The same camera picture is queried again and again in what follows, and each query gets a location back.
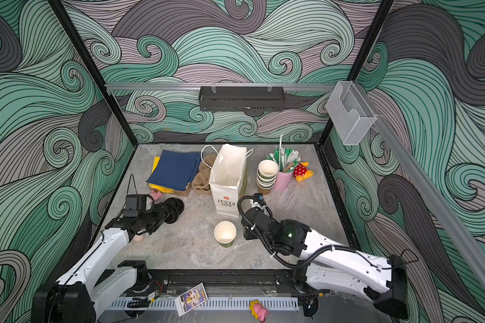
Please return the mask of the green paper coffee cup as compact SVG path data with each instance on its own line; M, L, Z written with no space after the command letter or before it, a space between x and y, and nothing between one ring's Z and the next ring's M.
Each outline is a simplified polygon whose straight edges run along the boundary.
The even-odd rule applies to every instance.
M223 248L231 247L236 236L237 228L232 222L223 221L214 228L214 238Z

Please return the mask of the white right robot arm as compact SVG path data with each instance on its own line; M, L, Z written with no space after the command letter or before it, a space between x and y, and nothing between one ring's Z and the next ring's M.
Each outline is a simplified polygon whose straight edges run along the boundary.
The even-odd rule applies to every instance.
M359 296L388 316L408 319L407 262L401 256L361 252L296 220L277 222L262 207L239 213L271 258L300 273L301 286Z

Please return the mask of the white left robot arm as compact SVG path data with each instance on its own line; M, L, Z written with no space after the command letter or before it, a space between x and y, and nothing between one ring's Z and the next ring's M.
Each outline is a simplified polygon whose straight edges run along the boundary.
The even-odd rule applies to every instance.
M144 261L124 261L105 280L108 264L138 233L154 233L164 222L175 222L181 210L159 203L133 217L113 219L92 248L54 283L41 285L32 300L32 322L96 322L121 294L160 291Z

